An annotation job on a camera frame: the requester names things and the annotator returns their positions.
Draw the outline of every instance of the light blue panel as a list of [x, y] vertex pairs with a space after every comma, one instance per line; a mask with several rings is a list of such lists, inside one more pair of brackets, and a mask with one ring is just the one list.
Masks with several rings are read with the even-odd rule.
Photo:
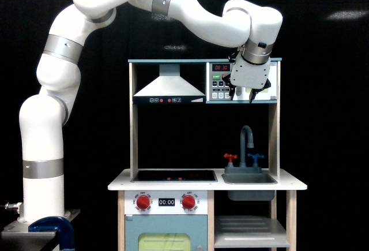
[[127, 251], [138, 251], [138, 237], [143, 233], [184, 233], [190, 237], [191, 251], [199, 245], [208, 250], [206, 215], [133, 215], [125, 222]]
[[197, 62], [228, 62], [227, 59], [129, 59], [134, 63], [197, 63]]
[[[252, 104], [277, 104], [277, 100], [253, 100]], [[206, 104], [250, 104], [248, 100], [206, 101]]]

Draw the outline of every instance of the red knob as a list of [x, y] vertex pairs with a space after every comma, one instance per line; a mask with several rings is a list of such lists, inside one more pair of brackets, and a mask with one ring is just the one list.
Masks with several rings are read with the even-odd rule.
[[238, 158], [238, 156], [237, 155], [229, 155], [229, 154], [227, 154], [227, 153], [225, 153], [224, 154], [224, 157], [226, 158], [226, 159], [228, 159], [228, 161], [231, 163], [232, 162], [232, 160], [235, 160], [235, 159], [237, 159]]
[[139, 198], [137, 199], [137, 207], [140, 209], [147, 209], [149, 206], [150, 198], [145, 195], [139, 196]]
[[195, 207], [195, 198], [190, 195], [184, 196], [184, 198], [182, 199], [182, 206], [185, 209], [192, 209], [193, 207]]

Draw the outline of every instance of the oven door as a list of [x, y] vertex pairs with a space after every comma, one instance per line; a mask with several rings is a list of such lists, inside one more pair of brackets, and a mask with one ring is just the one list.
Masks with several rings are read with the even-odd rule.
[[206, 215], [126, 215], [126, 251], [207, 251]]

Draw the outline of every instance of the oven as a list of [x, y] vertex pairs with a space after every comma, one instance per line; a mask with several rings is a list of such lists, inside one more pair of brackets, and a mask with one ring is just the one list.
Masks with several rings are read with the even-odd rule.
[[206, 190], [125, 191], [127, 251], [207, 251]]

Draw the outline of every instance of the timer display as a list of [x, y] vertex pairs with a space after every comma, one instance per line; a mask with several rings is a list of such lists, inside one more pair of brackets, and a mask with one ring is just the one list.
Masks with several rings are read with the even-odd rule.
[[174, 207], [174, 198], [159, 198], [159, 206]]
[[222, 65], [213, 64], [213, 71], [231, 71], [231, 65], [228, 63]]

